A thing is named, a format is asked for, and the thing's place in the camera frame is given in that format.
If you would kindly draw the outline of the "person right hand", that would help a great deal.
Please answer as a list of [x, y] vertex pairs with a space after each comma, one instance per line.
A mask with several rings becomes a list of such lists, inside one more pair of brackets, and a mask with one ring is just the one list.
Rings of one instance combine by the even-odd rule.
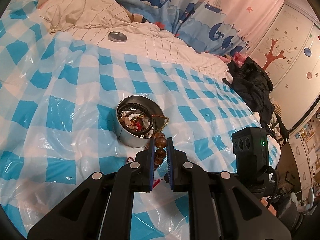
[[268, 209], [268, 211], [270, 211], [270, 213], [272, 213], [272, 215], [277, 215], [276, 209], [266, 200], [266, 198], [262, 198], [261, 203]]

